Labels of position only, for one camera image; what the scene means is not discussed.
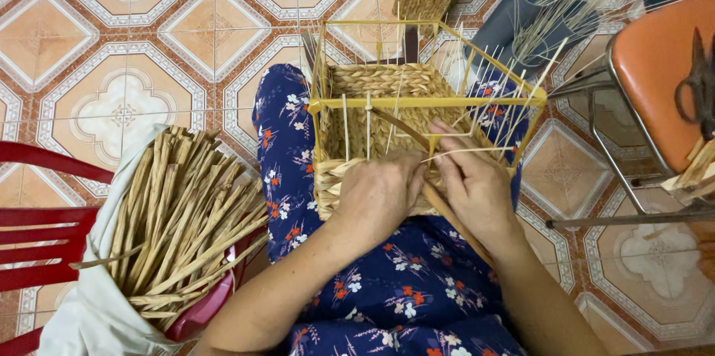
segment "yellow metal frame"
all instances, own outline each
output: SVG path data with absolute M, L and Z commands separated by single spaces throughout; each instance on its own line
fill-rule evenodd
M 433 28 L 433 36 L 437 37 L 437 32 L 440 29 L 447 31 L 450 35 L 456 37 L 459 41 L 463 42 L 468 47 L 472 48 L 470 54 L 470 59 L 472 60 L 475 53 L 481 55 L 484 60 L 488 61 L 497 70 L 504 73 L 510 80 L 512 80 L 516 86 L 523 87 L 523 93 L 527 94 L 523 98 L 413 98 L 413 97 L 399 97 L 399 98 L 371 98 L 371 105 L 379 108 L 418 108 L 418 107 L 467 107 L 467 106 L 480 106 L 480 105 L 524 105 L 524 106 L 535 106 L 537 107 L 537 112 L 532 116 L 529 121 L 529 127 L 524 135 L 521 145 L 516 151 L 514 161 L 511 163 L 512 167 L 515 167 L 524 149 L 526 148 L 536 126 L 536 121 L 543 112 L 546 106 L 546 91 L 540 86 L 533 87 L 531 84 L 522 80 L 519 76 L 512 73 L 511 70 L 505 67 L 504 64 L 499 63 L 498 60 L 491 57 L 484 51 L 480 50 L 471 41 L 462 37 L 459 33 L 454 31 L 452 28 L 445 25 L 442 21 L 415 21 L 415 20 L 384 20 L 384 21 L 368 21 L 368 20 L 355 20 L 355 21 L 323 21 L 320 27 L 320 34 L 318 36 L 318 44 L 315 53 L 315 65 L 312 70 L 312 80 L 318 81 L 314 83 L 310 88 L 310 102 L 308 105 L 308 112 L 312 115 L 313 125 L 315 128 L 315 150 L 313 151 L 314 163 L 319 163 L 320 159 L 320 128 L 318 123 L 318 113 L 324 108 L 339 109 L 343 108 L 342 98 L 324 98 L 320 95 L 318 87 L 324 87 L 327 84 L 327 62 L 323 58 L 325 56 L 325 45 L 326 45 L 326 34 L 329 26 L 340 26 L 340 25 L 374 25 L 374 24 L 398 24 L 398 25 L 430 25 Z M 436 44 L 432 45 L 432 56 L 428 60 L 431 63 L 434 59 Z M 464 87 L 460 88 L 460 93 L 463 94 Z M 345 106 L 348 108 L 363 108 L 368 104 L 367 98 L 350 98 L 345 101 Z

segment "tiled floor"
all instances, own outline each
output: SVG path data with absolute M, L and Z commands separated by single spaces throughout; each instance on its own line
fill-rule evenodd
M 629 0 L 610 0 L 621 7 Z M 459 0 L 450 19 L 473 35 L 496 0 Z M 324 19 L 391 19 L 393 0 L 0 0 L 3 140 L 55 150 L 106 169 L 148 125 L 220 128 L 222 150 L 252 167 L 251 100 L 274 63 L 302 66 L 298 33 Z M 638 0 L 623 9 L 642 14 Z M 603 53 L 622 23 L 602 25 L 567 53 L 558 86 Z M 336 62 L 371 48 L 336 37 Z M 447 58 L 454 42 L 440 43 Z M 600 93 L 598 128 L 631 174 L 648 171 L 644 141 L 618 96 Z M 585 98 L 549 105 L 524 158 L 518 214 L 534 251 L 614 354 L 715 342 L 715 287 L 697 269 L 689 228 L 548 230 L 550 217 L 633 214 L 586 133 Z M 107 187 L 42 168 L 0 166 L 0 206 L 101 204 Z M 658 212 L 681 207 L 639 191 Z M 665 232 L 653 237 L 655 229 Z M 72 284 L 0 294 L 0 342 L 47 322 Z

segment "woman's left hand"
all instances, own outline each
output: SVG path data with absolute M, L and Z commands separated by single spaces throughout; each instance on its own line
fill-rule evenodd
M 359 242 L 362 252 L 387 240 L 409 215 L 422 189 L 426 153 L 393 150 L 378 160 L 348 169 L 340 205 L 328 222 Z

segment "woman's right hand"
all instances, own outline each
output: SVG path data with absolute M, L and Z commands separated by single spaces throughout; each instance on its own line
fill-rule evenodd
M 457 131 L 436 118 L 436 134 Z M 442 151 L 477 148 L 469 137 L 442 137 Z M 452 152 L 434 159 L 455 214 L 495 258 L 504 250 L 528 248 L 511 204 L 509 175 L 485 152 Z

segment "bundle of dried strips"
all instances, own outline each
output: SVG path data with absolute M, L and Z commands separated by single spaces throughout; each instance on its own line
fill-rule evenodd
M 234 260 L 224 258 L 268 215 L 260 180 L 237 183 L 245 166 L 216 150 L 217 134 L 176 126 L 157 134 L 121 202 L 109 258 L 76 265 L 106 265 L 130 304 L 162 332 L 267 241 L 264 234 Z

